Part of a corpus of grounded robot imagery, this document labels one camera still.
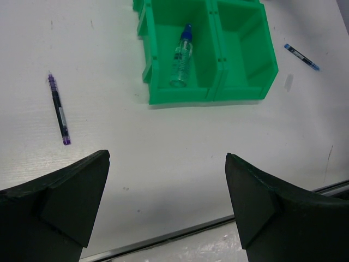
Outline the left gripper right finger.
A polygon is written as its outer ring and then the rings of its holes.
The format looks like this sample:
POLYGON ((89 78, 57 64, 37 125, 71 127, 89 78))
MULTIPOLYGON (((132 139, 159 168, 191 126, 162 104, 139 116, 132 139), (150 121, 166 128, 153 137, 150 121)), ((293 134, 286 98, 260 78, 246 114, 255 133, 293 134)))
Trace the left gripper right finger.
POLYGON ((348 261, 348 182, 312 192, 231 153, 225 174, 249 261, 348 261))

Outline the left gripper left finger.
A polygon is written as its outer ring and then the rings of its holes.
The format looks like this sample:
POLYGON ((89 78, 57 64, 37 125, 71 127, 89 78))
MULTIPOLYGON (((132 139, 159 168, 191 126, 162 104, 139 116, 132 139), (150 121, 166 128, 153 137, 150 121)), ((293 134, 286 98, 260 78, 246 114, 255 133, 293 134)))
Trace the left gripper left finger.
POLYGON ((110 167, 107 150, 1 191, 1 261, 79 261, 110 167))

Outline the purple pen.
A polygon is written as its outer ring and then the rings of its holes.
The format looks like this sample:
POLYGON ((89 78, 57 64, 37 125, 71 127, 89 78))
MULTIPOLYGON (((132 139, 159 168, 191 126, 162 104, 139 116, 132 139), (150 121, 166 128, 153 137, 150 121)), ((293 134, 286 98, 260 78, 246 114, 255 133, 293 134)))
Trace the purple pen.
POLYGON ((61 100, 59 97, 57 83, 54 76, 51 74, 51 72, 49 72, 47 80, 51 90, 52 100, 55 107, 55 112, 58 120, 59 130, 63 140, 63 145, 67 146, 71 144, 68 126, 67 126, 64 111, 62 108, 61 100))

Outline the blue pen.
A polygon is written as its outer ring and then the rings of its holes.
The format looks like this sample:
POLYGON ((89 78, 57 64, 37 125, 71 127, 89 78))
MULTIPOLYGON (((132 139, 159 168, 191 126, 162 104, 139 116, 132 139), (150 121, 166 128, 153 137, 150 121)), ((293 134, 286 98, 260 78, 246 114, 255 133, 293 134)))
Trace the blue pen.
POLYGON ((290 53, 292 53, 294 56, 296 56, 297 58, 299 58, 301 61, 303 61, 305 64, 307 64, 309 67, 311 67, 312 69, 314 69, 315 71, 320 71, 320 68, 318 65, 316 65, 313 61, 311 61, 310 59, 308 59, 307 57, 305 57, 303 54, 301 54, 299 51, 297 51, 295 48, 293 48, 291 45, 289 44, 285 44, 284 48, 289 51, 290 53))

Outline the clear spray bottle blue cap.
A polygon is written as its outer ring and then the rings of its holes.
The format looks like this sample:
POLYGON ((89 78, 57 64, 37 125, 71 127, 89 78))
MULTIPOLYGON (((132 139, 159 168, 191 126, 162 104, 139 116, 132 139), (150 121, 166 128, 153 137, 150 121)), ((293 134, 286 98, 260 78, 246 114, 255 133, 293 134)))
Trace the clear spray bottle blue cap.
POLYGON ((192 24, 187 23, 180 35, 179 43, 174 52, 170 76, 171 86, 186 87, 189 79, 192 50, 192 24))

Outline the clear pen cap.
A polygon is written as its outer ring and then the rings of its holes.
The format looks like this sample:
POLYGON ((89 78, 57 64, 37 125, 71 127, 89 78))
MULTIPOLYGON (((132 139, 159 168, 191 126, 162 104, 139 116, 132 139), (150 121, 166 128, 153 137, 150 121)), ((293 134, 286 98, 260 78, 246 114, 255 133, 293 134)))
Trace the clear pen cap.
POLYGON ((286 80, 285 80, 285 84, 284 84, 284 88, 286 91, 290 91, 291 87, 292 87, 292 83, 293 83, 293 74, 288 74, 286 80))

